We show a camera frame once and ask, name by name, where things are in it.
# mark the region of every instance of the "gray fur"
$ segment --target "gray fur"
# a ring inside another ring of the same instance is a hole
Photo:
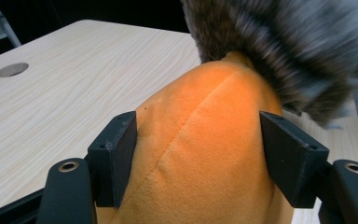
[[[322,127],[358,86],[358,0],[182,0],[202,63],[248,55],[283,108]]]

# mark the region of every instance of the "stitched seam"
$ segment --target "stitched seam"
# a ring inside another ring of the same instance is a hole
[[[133,193],[128,196],[127,200],[125,200],[123,202],[121,207],[125,206],[125,204],[131,199],[132,195],[135,194],[135,192],[138,190],[138,188],[140,188],[144,184],[144,182],[157,170],[157,167],[158,167],[158,165],[159,165],[159,163],[161,161],[161,158],[164,155],[166,155],[166,152],[171,148],[172,142],[176,139],[176,137],[179,134],[179,132],[181,132],[183,130],[183,128],[186,126],[187,122],[193,117],[194,113],[196,113],[198,111],[198,109],[200,108],[200,105],[202,105],[210,97],[210,95],[212,95],[214,92],[216,92],[217,89],[219,89],[220,86],[222,86],[225,82],[227,82],[227,80],[229,78],[233,77],[235,74],[232,74],[229,77],[226,77],[216,88],[214,88],[211,92],[209,92],[208,95],[199,104],[197,104],[196,109],[188,116],[186,121],[180,126],[180,128],[178,129],[176,134],[173,135],[172,140],[168,144],[167,148],[158,157],[158,159],[156,161],[156,164],[154,165],[153,169],[146,175],[146,177],[143,179],[142,183],[140,183],[138,186],[135,187],[135,189],[132,191]]]

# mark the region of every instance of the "light wood grain surface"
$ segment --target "light wood grain surface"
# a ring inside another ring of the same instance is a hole
[[[0,77],[0,207],[43,188],[54,163],[83,158],[112,117],[200,60],[188,34],[79,21],[0,55],[0,69],[13,63],[29,67]],[[330,161],[358,161],[355,114],[330,131],[285,116],[330,148]],[[318,204],[296,210],[293,223],[318,223]]]

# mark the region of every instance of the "orange fabric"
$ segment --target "orange fabric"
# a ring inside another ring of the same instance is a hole
[[[281,114],[269,84],[229,53],[167,85],[137,109],[131,178],[107,223],[290,223],[270,180],[259,111]]]

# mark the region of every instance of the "wooden table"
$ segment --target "wooden table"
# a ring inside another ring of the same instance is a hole
[[[58,161],[83,158],[112,117],[200,63],[188,34],[79,21],[0,55],[0,207],[44,187]],[[13,77],[16,69],[28,68]],[[358,161],[358,118],[322,130],[285,114],[331,149],[329,161]],[[313,210],[293,223],[318,223]]]

